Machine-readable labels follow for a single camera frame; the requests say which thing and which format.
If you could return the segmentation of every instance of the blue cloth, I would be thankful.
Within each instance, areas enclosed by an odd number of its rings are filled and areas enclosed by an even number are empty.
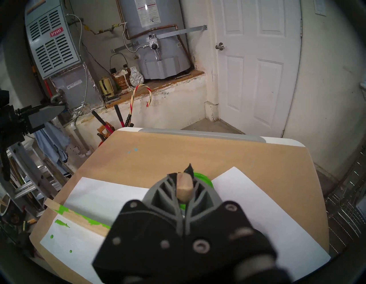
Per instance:
[[[57,161],[67,161],[66,148],[70,144],[70,137],[54,126],[46,122],[45,127],[34,132],[39,148],[54,163]]]

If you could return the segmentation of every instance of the wooden stick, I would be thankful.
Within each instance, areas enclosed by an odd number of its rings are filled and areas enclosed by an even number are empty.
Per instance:
[[[193,180],[187,173],[177,174],[177,198],[183,203],[188,203],[193,196]]]
[[[100,222],[94,221],[88,217],[85,217],[83,215],[80,215],[79,213],[76,213],[69,208],[58,204],[57,202],[47,198],[44,203],[48,208],[51,208],[56,213],[62,215],[66,219],[88,229],[91,230],[94,233],[97,233],[101,235],[102,237],[106,237],[110,227],[102,224]]]

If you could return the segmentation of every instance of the tool handle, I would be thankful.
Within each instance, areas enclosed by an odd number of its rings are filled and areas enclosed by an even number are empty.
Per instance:
[[[101,124],[103,124],[104,126],[106,126],[106,123],[105,123],[105,121],[95,112],[95,110],[93,110],[92,112],[91,112],[94,116],[95,116],[95,118],[97,119],[97,120],[99,120],[99,122],[101,123]]]
[[[105,129],[110,133],[112,134],[113,133],[113,129],[108,125],[108,124],[105,124]]]
[[[99,138],[102,140],[102,142],[105,141],[105,137],[103,136],[103,134],[101,133],[97,133],[97,135],[99,136]]]
[[[124,125],[125,126],[130,126],[130,122],[131,122],[131,114],[128,114],[128,116],[126,118],[126,123]]]
[[[124,127],[123,118],[122,118],[121,112],[119,111],[119,107],[117,104],[115,104],[115,110],[116,110],[118,119],[121,122],[122,127]]]

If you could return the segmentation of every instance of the aluminum foil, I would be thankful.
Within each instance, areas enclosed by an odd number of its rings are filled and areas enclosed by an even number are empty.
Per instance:
[[[130,83],[134,87],[143,83],[143,76],[139,71],[137,71],[135,66],[131,67]]]

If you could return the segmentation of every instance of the door panel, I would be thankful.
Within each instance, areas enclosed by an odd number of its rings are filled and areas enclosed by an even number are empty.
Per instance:
[[[227,56],[227,105],[240,111],[243,93],[243,61],[242,57]]]
[[[299,0],[213,0],[222,120],[281,137],[300,60]]]
[[[258,60],[254,117],[269,127],[272,125],[281,83],[282,64]]]
[[[225,34],[243,34],[242,3],[240,0],[221,0]]]
[[[283,0],[257,0],[259,34],[285,36]]]

